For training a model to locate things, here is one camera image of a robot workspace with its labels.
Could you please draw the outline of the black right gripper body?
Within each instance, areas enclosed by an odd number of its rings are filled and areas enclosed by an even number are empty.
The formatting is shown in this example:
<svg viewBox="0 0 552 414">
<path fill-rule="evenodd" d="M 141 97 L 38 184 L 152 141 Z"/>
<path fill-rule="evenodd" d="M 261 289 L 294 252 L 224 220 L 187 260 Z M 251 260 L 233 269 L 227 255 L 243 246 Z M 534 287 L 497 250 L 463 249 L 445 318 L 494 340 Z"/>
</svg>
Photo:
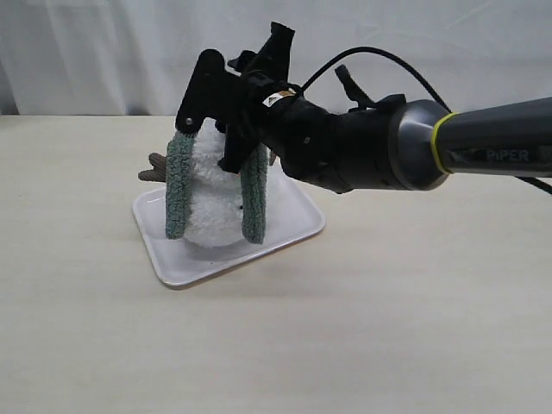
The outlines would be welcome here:
<svg viewBox="0 0 552 414">
<path fill-rule="evenodd" d="M 275 152 L 288 177 L 337 194 L 405 189 L 389 142 L 404 95 L 373 101 L 340 69 L 338 78 L 355 106 L 336 114 L 306 99 L 297 86 L 258 72 L 240 78 L 234 123 L 244 116 L 257 119 L 261 144 Z"/>
</svg>

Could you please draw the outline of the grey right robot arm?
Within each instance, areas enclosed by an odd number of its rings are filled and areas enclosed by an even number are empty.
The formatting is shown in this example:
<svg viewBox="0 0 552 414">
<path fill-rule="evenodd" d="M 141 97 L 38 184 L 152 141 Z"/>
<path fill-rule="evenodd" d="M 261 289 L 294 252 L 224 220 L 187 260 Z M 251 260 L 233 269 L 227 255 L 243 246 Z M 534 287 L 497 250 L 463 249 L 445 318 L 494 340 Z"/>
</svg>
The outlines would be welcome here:
<svg viewBox="0 0 552 414">
<path fill-rule="evenodd" d="M 453 112 L 432 91 L 408 101 L 373 101 L 338 54 L 334 69 L 354 107 L 335 114 L 305 97 L 307 85 L 284 80 L 272 57 L 252 51 L 225 61 L 203 51 L 176 115 L 176 129 L 197 132 L 216 121 L 227 135 L 221 162 L 237 172 L 263 144 L 284 173 L 338 194 L 353 190 L 430 191 L 456 173 L 510 176 L 542 189 L 551 175 L 551 101 L 539 98 Z"/>
</svg>

